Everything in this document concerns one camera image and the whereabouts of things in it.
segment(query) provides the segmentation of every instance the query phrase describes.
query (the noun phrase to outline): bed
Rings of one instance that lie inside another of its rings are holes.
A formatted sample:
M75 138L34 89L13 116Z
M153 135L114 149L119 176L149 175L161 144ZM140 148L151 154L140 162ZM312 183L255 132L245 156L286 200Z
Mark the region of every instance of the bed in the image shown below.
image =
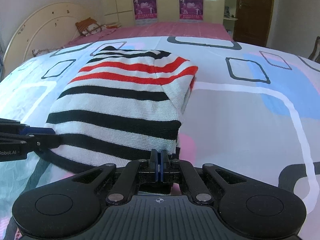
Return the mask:
M75 23L90 17L81 5L58 2L31 14L13 35L4 54L0 80L17 66L33 57L34 49L55 49L76 45L133 37L183 36L231 41L222 24L212 23L154 23L119 29L107 29L88 37L80 36Z
M0 118L43 127L66 84L106 46L169 51L199 67L180 128L180 158L196 167L215 163L294 192L308 213L299 236L318 240L320 64L231 39L117 38L23 62L0 83ZM21 236L11 218L20 193L71 175L35 153L0 163L0 239Z

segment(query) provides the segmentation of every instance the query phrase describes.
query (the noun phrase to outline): shelf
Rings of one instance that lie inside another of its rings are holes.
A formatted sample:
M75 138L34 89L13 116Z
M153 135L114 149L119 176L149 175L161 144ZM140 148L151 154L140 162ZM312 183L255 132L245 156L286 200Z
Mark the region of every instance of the shelf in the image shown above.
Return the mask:
M224 20L229 20L229 21L236 21L237 20L237 18L231 18L231 17L230 18L224 17L223 19Z

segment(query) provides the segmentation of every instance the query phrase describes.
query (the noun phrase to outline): poster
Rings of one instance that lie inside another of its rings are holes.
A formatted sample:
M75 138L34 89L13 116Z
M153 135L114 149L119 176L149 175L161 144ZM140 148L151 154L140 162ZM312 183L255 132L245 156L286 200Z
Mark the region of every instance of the poster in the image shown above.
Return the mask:
M179 0L180 20L203 20L203 0Z
M133 8L136 25L146 25L158 21L156 0L133 0Z
M157 18L156 0L133 0L133 6L136 20Z
M203 21L204 0L179 0L180 21Z

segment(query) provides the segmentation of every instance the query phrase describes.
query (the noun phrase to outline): metal screw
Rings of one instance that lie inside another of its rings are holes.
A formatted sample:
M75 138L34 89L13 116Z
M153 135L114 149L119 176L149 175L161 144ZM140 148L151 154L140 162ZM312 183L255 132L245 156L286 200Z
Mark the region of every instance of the metal screw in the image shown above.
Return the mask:
M110 201L114 201L114 202L123 200L123 198L124 198L124 196L119 194L119 193L114 193L114 194L111 194L111 195L108 196L108 199Z
M196 196L196 198L197 198L197 200L199 200L201 202L207 202L207 201L211 200L211 196L206 193L198 194Z

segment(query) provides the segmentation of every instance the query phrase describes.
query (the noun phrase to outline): pink bed sheet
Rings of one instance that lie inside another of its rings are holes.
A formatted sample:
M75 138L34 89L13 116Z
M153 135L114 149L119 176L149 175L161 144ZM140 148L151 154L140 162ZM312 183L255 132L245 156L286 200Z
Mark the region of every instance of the pink bed sheet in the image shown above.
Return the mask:
M65 47L72 47L96 41L109 41L134 37L197 37L233 41L222 24L214 23L154 23L119 29L107 29L87 37L78 37Z

